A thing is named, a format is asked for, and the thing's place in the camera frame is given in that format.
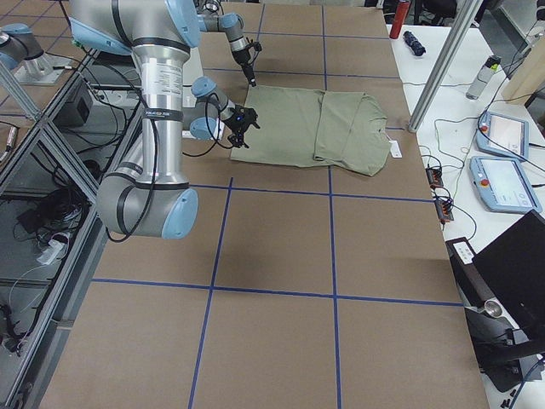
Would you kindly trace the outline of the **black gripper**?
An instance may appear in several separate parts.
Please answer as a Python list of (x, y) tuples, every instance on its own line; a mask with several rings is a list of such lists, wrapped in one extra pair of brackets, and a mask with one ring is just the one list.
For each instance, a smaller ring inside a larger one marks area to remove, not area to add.
[(256, 86), (255, 74), (252, 64), (250, 63), (250, 52), (248, 48), (243, 48), (232, 52), (233, 59), (240, 65), (244, 76), (248, 80), (251, 87)]
[(223, 119), (223, 123), (231, 131), (227, 137), (232, 147), (249, 148), (249, 145), (244, 140), (244, 133), (253, 125), (258, 128), (258, 114), (254, 108), (234, 106), (227, 108), (227, 118)]

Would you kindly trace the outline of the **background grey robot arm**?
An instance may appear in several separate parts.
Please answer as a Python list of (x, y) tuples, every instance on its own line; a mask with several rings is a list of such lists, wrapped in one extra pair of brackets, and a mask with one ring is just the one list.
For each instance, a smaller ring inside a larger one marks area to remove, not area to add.
[(52, 86), (60, 77), (51, 59), (23, 23), (1, 27), (1, 62), (20, 84)]

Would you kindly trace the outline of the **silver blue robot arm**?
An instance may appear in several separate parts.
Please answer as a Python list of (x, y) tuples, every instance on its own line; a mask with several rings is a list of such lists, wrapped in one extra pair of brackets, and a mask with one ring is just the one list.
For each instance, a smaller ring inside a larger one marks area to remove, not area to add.
[(198, 24), (201, 32), (222, 32), (226, 35), (234, 61), (241, 67), (248, 84), (255, 87), (254, 62), (262, 46), (244, 35), (242, 16), (236, 13), (199, 14)]
[(191, 87), (195, 104), (183, 104), (183, 69), (205, 32), (222, 32), (249, 84), (250, 56), (260, 44), (244, 35), (239, 14), (218, 14), (195, 1), (75, 1), (73, 38), (83, 46), (130, 56), (141, 78), (141, 134), (123, 161), (100, 183), (96, 206), (112, 241), (136, 236), (181, 239), (196, 220), (198, 194), (182, 165), (182, 133), (213, 138), (229, 130), (231, 147), (243, 147), (257, 113), (232, 102), (208, 77)]

